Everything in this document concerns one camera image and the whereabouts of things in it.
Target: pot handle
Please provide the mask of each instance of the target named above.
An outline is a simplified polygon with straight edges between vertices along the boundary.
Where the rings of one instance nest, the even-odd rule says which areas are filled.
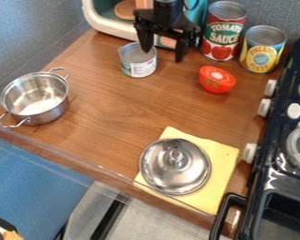
[[[63,70],[64,72],[66,72],[66,77],[64,77],[66,80],[68,79],[69,77],[69,72],[64,68],[64,67],[54,67],[54,68],[51,68],[49,72],[53,72],[53,71],[57,71],[57,70]]]
[[[211,228],[209,240],[218,240],[220,238],[223,224],[225,223],[228,212],[232,206],[238,206],[244,209],[247,206],[247,199],[231,192],[226,194]]]
[[[2,123],[2,119],[5,118],[8,114],[10,114],[9,112],[5,112],[0,116],[0,126],[2,128],[18,128],[19,126],[21,126],[23,123],[25,123],[26,120],[28,120],[28,117],[25,117],[20,123],[18,123],[17,125],[4,125]]]

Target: yellow cloth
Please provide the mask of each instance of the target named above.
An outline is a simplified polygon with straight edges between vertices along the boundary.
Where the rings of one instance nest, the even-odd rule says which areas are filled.
[[[178,197],[167,197],[154,191],[143,178],[141,172],[136,176],[134,185],[167,202],[191,210],[200,210],[210,215],[216,215],[222,196],[233,173],[239,150],[218,142],[188,135],[173,127],[167,127],[160,139],[185,139],[204,149],[206,154],[210,157],[212,165],[208,182],[198,191]]]

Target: wooden countertop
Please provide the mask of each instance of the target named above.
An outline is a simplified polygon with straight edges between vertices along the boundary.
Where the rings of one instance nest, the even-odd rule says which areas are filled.
[[[132,79],[122,73],[117,52],[127,43],[88,31],[44,68],[63,67],[70,72],[70,104],[65,114],[40,127],[0,128],[0,138],[209,228],[213,217],[133,186],[139,157],[167,126],[242,152],[246,143],[260,137],[264,120],[256,112],[267,80],[276,79],[278,70],[268,75],[249,73],[237,60],[213,62],[197,51],[175,64],[174,52],[159,49],[155,74]],[[204,65],[223,68],[236,77],[230,94],[213,95],[202,89],[198,69]],[[238,164],[228,191],[246,194],[249,169],[244,162]],[[234,214],[228,217],[228,232]]]

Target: pot lid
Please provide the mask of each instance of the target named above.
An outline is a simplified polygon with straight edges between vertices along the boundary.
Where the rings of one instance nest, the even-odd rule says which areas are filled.
[[[142,153],[141,172],[154,189],[183,195],[201,188],[211,172],[209,157],[196,144],[183,140],[159,140]]]

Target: blue floor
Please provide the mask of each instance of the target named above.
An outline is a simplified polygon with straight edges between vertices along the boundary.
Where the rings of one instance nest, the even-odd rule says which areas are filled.
[[[92,183],[0,141],[0,218],[26,240],[54,239]]]

